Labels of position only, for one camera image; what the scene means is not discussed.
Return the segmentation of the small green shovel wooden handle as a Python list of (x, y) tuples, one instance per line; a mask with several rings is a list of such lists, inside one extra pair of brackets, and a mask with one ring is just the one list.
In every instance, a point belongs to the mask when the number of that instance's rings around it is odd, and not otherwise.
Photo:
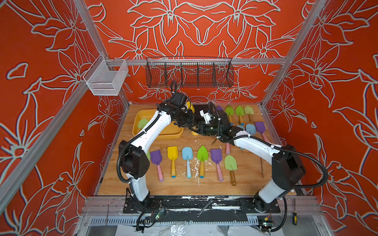
[(197, 159), (200, 161), (199, 176), (201, 179), (205, 177), (204, 164), (208, 160), (208, 150), (205, 146), (201, 146), (197, 151)]

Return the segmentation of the blue shovel white handle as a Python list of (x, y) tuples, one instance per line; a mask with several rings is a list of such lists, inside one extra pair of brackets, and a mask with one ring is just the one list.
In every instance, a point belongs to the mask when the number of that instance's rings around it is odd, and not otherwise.
[(193, 159), (193, 149), (190, 147), (184, 147), (182, 149), (182, 157), (187, 164), (187, 178), (190, 179), (192, 177), (190, 161)]

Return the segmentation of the yellow shovel yellow handle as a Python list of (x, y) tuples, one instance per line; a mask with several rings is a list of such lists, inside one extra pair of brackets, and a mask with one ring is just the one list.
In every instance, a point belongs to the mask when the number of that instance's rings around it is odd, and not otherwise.
[(171, 177), (176, 177), (176, 165), (175, 160), (178, 158), (178, 147), (171, 146), (167, 148), (167, 156), (171, 160)]

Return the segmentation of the purple shovel blade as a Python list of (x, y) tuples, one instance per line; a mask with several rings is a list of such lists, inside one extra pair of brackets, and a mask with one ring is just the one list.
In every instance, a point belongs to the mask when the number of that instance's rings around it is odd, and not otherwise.
[(160, 150), (156, 150), (150, 153), (151, 155), (151, 161), (153, 164), (157, 166), (157, 174), (160, 182), (164, 181), (163, 173), (160, 167), (160, 164), (162, 162), (162, 155)]

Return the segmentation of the light green shovel blade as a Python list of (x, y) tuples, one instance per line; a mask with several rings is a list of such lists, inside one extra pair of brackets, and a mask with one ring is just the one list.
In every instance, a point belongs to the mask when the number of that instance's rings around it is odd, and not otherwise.
[(149, 151), (147, 151), (146, 156), (147, 156), (148, 160), (151, 161), (151, 155), (150, 155)]

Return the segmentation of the purple square shovel pink handle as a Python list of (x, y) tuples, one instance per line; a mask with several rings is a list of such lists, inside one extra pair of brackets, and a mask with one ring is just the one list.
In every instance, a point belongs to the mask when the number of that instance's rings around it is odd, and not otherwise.
[(267, 136), (265, 135), (266, 128), (264, 122), (255, 122), (255, 127), (257, 132), (259, 132), (262, 135), (264, 141), (270, 142)]

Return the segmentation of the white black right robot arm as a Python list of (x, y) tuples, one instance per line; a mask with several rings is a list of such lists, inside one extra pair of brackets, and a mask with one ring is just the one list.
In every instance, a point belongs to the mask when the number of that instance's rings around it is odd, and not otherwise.
[[(271, 179), (254, 196), (254, 207), (259, 213), (269, 211), (277, 198), (284, 199), (291, 190), (317, 188), (327, 183), (329, 174), (326, 167), (314, 157), (298, 152), (291, 145), (280, 146), (265, 139), (249, 134), (231, 125), (227, 114), (210, 102), (207, 105), (194, 105), (194, 131), (203, 136), (212, 136), (222, 143), (246, 149), (271, 165)], [(305, 157), (314, 162), (322, 171), (322, 179), (317, 183), (303, 185), (299, 181), (305, 176), (306, 169), (301, 160)]]

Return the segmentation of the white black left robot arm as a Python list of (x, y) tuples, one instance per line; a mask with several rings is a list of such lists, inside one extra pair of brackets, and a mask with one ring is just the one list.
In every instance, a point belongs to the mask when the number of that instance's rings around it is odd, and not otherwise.
[(177, 83), (171, 83), (172, 96), (160, 104), (152, 118), (136, 136), (120, 143), (117, 159), (117, 175), (121, 182), (131, 188), (131, 195), (139, 202), (144, 202), (150, 192), (146, 184), (148, 163), (147, 151), (160, 133), (171, 123), (187, 128), (195, 125), (193, 111), (186, 105), (188, 97), (177, 91)]

